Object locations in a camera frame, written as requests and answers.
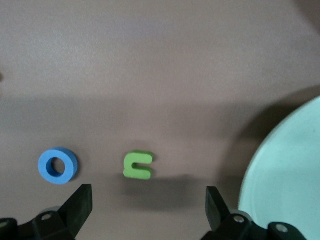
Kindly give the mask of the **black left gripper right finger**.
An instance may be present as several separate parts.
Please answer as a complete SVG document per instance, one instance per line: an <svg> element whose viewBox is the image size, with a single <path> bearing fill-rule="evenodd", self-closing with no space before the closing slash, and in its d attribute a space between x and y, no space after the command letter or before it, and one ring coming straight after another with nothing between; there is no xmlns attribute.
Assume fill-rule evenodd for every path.
<svg viewBox="0 0 320 240"><path fill-rule="evenodd" d="M206 188L205 213L211 230L204 240L304 240L293 225L271 222L267 228L258 226L251 216L240 210L230 210L215 186Z"/></svg>

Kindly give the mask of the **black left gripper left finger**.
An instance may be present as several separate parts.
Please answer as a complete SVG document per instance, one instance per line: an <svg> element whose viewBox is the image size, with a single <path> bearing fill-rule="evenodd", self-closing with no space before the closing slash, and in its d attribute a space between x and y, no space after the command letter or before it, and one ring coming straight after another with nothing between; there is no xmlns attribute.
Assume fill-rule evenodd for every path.
<svg viewBox="0 0 320 240"><path fill-rule="evenodd" d="M92 210L92 186L82 184L57 211L45 211L18 226L17 239L74 240Z"/></svg>

